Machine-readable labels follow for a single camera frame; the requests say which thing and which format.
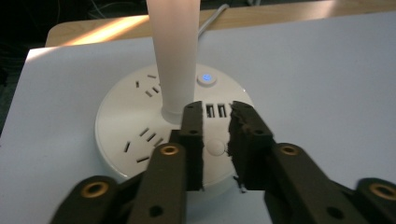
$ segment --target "usb port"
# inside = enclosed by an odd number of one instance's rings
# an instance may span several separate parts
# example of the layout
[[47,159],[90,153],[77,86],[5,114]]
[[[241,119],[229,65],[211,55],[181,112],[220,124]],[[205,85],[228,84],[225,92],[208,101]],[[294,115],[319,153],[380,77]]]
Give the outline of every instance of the usb port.
[[206,105],[206,115],[210,119],[215,117],[215,109],[213,105]]
[[227,113],[225,111],[225,105],[224,104],[218,104],[218,110],[219,110],[219,116],[221,118],[227,118]]

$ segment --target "white button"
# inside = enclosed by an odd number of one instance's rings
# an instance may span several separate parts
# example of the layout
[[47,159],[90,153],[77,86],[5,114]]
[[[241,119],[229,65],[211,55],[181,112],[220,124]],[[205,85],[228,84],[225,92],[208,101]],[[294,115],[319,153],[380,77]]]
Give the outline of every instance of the white button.
[[211,87],[215,85],[218,78],[212,74],[204,73],[198,75],[197,81],[203,87]]
[[207,152],[212,156],[221,156],[225,152],[225,145],[219,139],[211,139],[205,144]]

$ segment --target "brass screw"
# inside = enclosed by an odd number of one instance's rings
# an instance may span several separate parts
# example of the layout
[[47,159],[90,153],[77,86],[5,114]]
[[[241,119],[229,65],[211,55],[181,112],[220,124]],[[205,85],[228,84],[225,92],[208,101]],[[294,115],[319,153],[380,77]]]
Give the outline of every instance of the brass screw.
[[84,186],[81,195],[84,198],[96,198],[105,194],[108,190],[108,184],[105,182],[93,182]]
[[172,156],[178,153],[177,147],[163,147],[161,148],[161,153],[166,156]]
[[295,147],[282,147],[280,151],[288,156],[296,156],[299,153],[299,150]]
[[396,201],[396,189],[384,184],[374,183],[370,185],[370,191],[383,199]]

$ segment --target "white tabletop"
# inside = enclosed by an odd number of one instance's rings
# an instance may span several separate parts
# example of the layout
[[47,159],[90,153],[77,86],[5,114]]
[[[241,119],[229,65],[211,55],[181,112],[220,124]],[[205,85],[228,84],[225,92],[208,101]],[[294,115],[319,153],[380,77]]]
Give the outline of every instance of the white tabletop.
[[[303,147],[329,178],[395,183],[395,21],[390,12],[210,31],[198,63],[245,87],[276,141]],[[0,142],[0,223],[48,223],[77,182],[109,175],[96,112],[154,60],[150,38],[31,50]],[[188,223],[246,220],[269,220],[262,192],[236,186],[188,213]]]

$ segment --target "wooden surface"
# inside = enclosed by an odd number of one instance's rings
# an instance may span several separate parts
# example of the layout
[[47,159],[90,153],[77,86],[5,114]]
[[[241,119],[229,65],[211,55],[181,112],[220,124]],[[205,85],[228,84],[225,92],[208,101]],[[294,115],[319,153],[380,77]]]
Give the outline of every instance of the wooden surface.
[[[396,10],[394,0],[332,0],[261,7],[227,8],[208,30],[307,21],[330,17]],[[215,10],[201,11],[200,23]],[[54,26],[46,47],[69,46],[151,36],[148,16],[71,21]]]

